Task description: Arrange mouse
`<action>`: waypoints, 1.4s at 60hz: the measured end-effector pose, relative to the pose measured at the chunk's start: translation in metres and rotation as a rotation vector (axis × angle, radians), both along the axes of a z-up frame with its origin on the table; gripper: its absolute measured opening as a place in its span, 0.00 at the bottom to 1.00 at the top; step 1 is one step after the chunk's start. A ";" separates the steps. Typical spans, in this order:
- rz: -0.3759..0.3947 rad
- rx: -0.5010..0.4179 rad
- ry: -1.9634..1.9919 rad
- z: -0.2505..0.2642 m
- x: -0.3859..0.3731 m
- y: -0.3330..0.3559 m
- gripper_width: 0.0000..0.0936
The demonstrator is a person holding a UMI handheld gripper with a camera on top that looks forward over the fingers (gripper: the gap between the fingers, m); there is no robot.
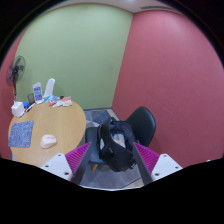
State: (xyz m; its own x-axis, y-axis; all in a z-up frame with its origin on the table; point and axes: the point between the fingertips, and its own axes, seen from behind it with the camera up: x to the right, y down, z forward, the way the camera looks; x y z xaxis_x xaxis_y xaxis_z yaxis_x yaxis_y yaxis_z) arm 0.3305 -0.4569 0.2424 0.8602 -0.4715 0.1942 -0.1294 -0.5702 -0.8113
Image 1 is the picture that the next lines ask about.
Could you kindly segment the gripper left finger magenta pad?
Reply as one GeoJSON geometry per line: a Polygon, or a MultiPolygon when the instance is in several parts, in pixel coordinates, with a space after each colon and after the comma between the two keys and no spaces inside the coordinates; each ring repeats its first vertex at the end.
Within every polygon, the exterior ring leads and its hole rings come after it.
{"type": "Polygon", "coordinates": [[[86,143],[67,154],[57,153],[41,168],[56,176],[79,185],[91,155],[91,144],[86,143]]]}

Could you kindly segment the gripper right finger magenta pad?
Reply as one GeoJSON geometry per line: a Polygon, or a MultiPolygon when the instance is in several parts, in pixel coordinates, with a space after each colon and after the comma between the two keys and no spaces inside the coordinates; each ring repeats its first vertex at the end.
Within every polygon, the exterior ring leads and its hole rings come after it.
{"type": "Polygon", "coordinates": [[[138,143],[134,144],[133,156],[138,165],[144,185],[182,169],[168,154],[157,154],[138,143]]]}

